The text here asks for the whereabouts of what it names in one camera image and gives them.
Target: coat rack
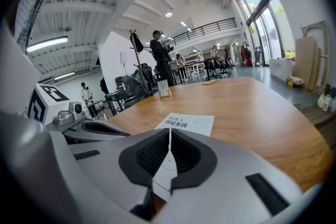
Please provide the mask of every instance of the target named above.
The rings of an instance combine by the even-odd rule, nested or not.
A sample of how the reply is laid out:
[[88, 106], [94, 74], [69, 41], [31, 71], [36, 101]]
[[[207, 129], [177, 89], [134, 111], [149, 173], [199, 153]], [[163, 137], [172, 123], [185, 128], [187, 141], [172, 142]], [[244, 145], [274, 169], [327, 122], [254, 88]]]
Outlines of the coat rack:
[[131, 40], [132, 45], [133, 45], [133, 49], [134, 49], [134, 52], [135, 52], [135, 57], [137, 58], [136, 60], [138, 61], [138, 65], [135, 65], [135, 64], [133, 64], [133, 65], [136, 66], [138, 69], [141, 69], [139, 54], [138, 54], [138, 51], [136, 50], [136, 45], [135, 45], [135, 42], [134, 42], [134, 39], [133, 39], [133, 34], [135, 33], [135, 31], [136, 30], [134, 30], [134, 32], [132, 32], [132, 30], [130, 29], [130, 33], [131, 33], [130, 40]]

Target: floor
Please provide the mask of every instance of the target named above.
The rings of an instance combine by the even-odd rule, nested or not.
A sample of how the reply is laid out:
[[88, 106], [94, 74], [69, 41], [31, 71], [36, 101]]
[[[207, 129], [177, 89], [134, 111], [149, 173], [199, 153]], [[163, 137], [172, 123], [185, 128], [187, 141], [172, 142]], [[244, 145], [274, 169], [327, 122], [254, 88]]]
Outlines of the floor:
[[[302, 88], [290, 88], [286, 83], [278, 78], [270, 75], [268, 67], [234, 67], [228, 68], [227, 71], [232, 72], [231, 76], [225, 75], [225, 79], [239, 78], [239, 77], [252, 77], [266, 87], [271, 88], [279, 95], [284, 97], [288, 102], [295, 105], [297, 108], [307, 108], [317, 103], [319, 95], [309, 92]], [[184, 84], [203, 82], [206, 78], [206, 72], [191, 77], [188, 82]], [[176, 83], [181, 84], [179, 77], [176, 76]]]

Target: fluorescent light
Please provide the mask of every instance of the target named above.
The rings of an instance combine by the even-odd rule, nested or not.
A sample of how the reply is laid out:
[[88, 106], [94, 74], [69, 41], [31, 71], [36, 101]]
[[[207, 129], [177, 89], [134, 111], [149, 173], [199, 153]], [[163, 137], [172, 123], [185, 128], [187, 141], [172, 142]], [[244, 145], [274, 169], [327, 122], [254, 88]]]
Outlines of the fluorescent light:
[[53, 39], [42, 41], [42, 42], [29, 46], [27, 48], [27, 52], [32, 52], [34, 50], [42, 49], [42, 48], [45, 48], [51, 45], [65, 43], [65, 42], [68, 42], [68, 37], [53, 38]]
[[71, 72], [71, 73], [68, 73], [68, 74], [65, 74], [65, 75], [56, 77], [56, 78], [54, 78], [54, 80], [58, 80], [58, 79], [61, 79], [61, 78], [65, 78], [65, 77], [70, 76], [70, 75], [73, 75], [73, 74], [75, 74], [75, 72]]

